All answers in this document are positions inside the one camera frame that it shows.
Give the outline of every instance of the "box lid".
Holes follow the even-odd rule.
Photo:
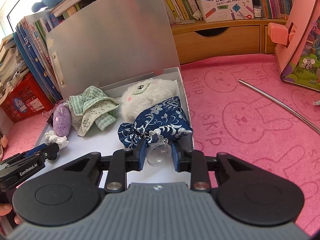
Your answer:
[[[98,0],[46,39],[64,99],[179,66],[163,0]]]

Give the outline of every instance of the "drawer handle cutout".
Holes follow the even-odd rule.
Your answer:
[[[228,29],[229,27],[213,28],[213,29],[195,31],[195,33],[203,37],[210,38],[210,37],[218,36],[219,34],[224,33]]]

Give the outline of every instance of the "human hand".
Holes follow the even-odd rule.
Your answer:
[[[11,204],[0,204],[0,217],[5,216],[9,214],[12,210],[12,205]],[[14,222],[16,222],[17,225],[21,223],[20,219],[18,216],[14,217]]]

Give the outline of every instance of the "small glass bottle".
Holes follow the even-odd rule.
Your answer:
[[[262,19],[262,11],[259,0],[252,0],[253,16],[255,19]]]

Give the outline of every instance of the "wooden drawer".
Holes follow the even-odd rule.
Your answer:
[[[260,26],[229,27],[223,33],[212,37],[187,32],[175,34],[173,38],[180,64],[215,56],[260,52]]]
[[[268,35],[268,27],[264,30],[264,53],[273,54],[275,52],[276,43],[272,42]]]

